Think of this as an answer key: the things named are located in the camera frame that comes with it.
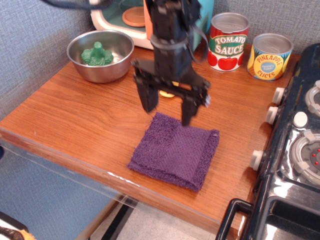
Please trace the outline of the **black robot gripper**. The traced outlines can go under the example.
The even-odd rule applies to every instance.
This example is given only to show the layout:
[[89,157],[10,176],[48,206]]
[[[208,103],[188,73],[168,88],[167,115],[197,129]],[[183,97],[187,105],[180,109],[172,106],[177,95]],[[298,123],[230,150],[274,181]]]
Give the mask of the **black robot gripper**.
[[200,105],[208,106],[210,83],[198,75],[193,67],[195,60],[190,43],[175,44],[153,43],[154,60],[134,59],[134,80],[142,108],[147,112],[155,109],[162,90],[181,97],[182,126],[188,126],[197,114]]

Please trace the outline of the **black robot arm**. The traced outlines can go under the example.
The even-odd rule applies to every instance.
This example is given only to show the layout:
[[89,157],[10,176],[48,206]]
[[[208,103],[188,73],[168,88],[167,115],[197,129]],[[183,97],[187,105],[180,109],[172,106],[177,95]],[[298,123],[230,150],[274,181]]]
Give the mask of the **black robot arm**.
[[188,126],[200,105],[207,106],[211,84],[198,75],[192,63],[194,34],[204,40],[205,33],[196,26],[201,4],[197,0],[147,0],[152,22],[154,60],[134,59],[134,81],[143,109],[149,113],[156,108],[159,91],[182,99],[181,124]]

